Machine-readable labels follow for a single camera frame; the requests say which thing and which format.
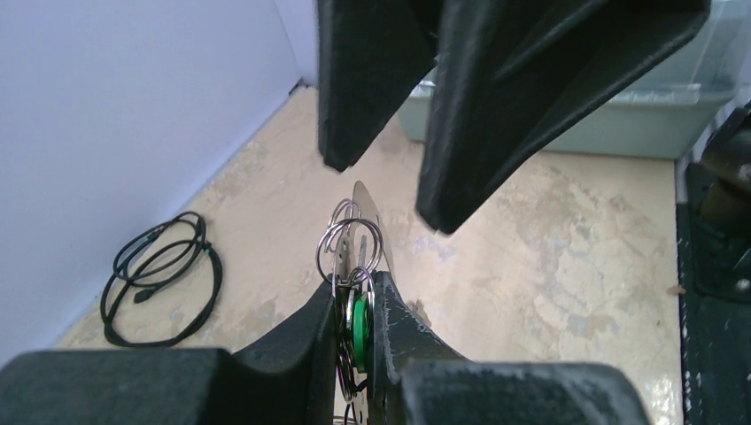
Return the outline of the green key tag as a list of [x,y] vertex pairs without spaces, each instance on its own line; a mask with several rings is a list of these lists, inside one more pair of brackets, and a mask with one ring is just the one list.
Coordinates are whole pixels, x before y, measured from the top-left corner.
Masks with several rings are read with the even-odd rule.
[[351,328],[354,366],[360,374],[365,374],[368,368],[371,329],[371,310],[366,294],[361,294],[353,302]]

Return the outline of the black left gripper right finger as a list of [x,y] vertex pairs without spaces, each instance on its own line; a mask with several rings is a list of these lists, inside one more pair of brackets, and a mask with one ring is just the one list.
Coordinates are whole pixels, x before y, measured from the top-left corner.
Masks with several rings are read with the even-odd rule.
[[648,424],[631,381],[599,363],[475,362],[375,273],[370,424]]

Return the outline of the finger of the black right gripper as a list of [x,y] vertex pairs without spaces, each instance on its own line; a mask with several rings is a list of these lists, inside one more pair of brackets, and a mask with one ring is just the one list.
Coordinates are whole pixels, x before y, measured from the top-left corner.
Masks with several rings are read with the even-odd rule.
[[318,149],[343,172],[434,67],[440,3],[328,0],[317,9]]
[[707,1],[447,1],[416,210],[450,235],[533,154],[685,46]]

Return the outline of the metal key organizer ring plate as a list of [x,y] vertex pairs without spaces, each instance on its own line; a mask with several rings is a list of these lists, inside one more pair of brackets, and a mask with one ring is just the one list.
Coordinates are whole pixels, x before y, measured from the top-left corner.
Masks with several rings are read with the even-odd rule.
[[[371,362],[375,352],[376,272],[390,267],[386,237],[376,202],[362,181],[352,194],[339,201],[315,251],[315,265],[330,286],[333,298],[336,378],[344,411],[335,424],[368,424],[368,385],[376,373]],[[368,368],[360,374],[352,355],[352,307],[361,294],[369,297],[371,310]]]

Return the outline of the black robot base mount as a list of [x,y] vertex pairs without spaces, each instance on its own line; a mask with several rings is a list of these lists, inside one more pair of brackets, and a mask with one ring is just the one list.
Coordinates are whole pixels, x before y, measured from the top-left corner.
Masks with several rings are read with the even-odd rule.
[[716,177],[691,163],[685,170],[686,201],[676,205],[682,408],[684,424],[750,422],[750,304],[700,292],[711,245],[698,214]]

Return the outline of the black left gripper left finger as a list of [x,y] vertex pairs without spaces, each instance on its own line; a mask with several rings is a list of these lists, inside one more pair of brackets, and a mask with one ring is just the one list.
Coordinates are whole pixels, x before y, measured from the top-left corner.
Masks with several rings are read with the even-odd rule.
[[4,424],[329,424],[333,297],[322,284],[238,352],[221,348],[47,351],[1,371]]

